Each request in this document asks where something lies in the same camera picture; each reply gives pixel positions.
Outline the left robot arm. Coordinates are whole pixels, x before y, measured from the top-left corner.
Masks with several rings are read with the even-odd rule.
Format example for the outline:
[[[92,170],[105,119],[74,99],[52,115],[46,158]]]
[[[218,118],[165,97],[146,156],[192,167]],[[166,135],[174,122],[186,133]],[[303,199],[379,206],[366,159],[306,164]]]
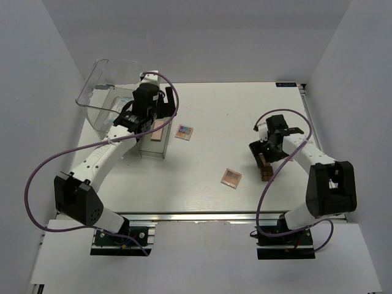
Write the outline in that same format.
[[[123,106],[100,146],[73,170],[55,177],[58,212],[86,227],[107,231],[115,244],[124,244],[129,239],[129,221],[104,207],[97,193],[122,156],[141,137],[151,133],[155,120],[174,117],[174,94],[171,86],[161,91],[151,83],[140,84],[133,91],[133,99]]]

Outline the clear acrylic makeup organizer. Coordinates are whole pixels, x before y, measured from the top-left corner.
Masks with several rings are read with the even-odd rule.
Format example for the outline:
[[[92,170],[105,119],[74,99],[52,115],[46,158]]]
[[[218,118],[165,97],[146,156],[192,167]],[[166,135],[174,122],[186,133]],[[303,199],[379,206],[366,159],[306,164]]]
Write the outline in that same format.
[[[143,134],[128,154],[164,158],[175,112],[170,86],[160,86],[160,76],[145,74],[135,61],[97,60],[75,99],[100,139],[114,122]]]

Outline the long brown eyeshadow palette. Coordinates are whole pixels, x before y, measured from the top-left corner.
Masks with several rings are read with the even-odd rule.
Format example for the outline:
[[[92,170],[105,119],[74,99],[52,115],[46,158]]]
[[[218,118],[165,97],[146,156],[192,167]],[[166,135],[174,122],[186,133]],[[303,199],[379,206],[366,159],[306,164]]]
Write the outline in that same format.
[[[268,182],[274,175],[272,165],[267,162],[262,154],[260,154],[262,167],[260,168],[261,179],[263,182]]]

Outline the white blue wipes packet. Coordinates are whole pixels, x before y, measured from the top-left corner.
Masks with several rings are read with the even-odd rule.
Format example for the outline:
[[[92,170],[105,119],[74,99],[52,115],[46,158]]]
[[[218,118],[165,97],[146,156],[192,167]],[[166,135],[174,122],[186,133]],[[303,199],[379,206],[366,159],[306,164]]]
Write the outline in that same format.
[[[108,115],[107,121],[112,123],[122,112],[123,107],[130,101],[133,101],[133,98],[130,97],[116,97],[114,101],[114,105],[112,106],[112,112]]]

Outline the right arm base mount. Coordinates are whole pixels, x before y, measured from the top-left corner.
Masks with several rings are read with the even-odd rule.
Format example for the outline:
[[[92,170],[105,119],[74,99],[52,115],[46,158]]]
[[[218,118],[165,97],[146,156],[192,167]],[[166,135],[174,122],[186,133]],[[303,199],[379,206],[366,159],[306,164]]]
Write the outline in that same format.
[[[270,238],[256,229],[249,236],[257,240],[259,260],[315,259],[314,244],[309,230],[284,237]]]

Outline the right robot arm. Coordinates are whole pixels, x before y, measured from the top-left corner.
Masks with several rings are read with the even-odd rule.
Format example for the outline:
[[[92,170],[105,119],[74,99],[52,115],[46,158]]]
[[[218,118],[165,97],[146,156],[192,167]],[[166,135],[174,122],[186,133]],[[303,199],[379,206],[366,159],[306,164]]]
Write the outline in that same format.
[[[254,130],[259,139],[249,145],[259,165],[280,162],[276,176],[294,160],[307,173],[305,201],[280,216],[276,229],[268,233],[257,224],[259,234],[291,244],[299,232],[311,228],[329,216],[351,213],[357,209],[355,170],[349,161],[326,155],[313,143],[311,134],[299,127],[289,127],[283,115],[258,120]]]

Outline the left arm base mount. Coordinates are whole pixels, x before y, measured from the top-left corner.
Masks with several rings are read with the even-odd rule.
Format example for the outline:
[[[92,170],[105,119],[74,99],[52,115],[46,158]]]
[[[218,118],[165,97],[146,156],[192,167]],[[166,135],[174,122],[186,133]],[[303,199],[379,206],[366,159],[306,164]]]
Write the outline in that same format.
[[[100,230],[94,232],[90,255],[118,257],[147,257],[153,248],[155,227],[131,224],[129,238],[108,235]]]

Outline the pink makeup box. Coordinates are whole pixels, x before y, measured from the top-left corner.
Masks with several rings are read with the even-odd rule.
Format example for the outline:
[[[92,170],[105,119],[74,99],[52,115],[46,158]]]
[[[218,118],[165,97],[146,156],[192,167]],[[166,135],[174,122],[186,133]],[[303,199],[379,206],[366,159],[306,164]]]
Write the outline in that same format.
[[[155,120],[153,129],[157,129],[164,124],[165,121],[163,120]],[[159,129],[151,134],[151,141],[161,141],[162,140],[163,130]]]

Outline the colourful eyeshadow palette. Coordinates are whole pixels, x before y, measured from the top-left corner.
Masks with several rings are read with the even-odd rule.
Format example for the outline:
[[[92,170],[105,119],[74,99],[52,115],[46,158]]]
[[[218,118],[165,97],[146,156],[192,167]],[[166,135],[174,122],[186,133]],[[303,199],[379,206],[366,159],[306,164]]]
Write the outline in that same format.
[[[175,133],[175,138],[189,141],[191,139],[193,131],[194,131],[193,127],[180,124]]]

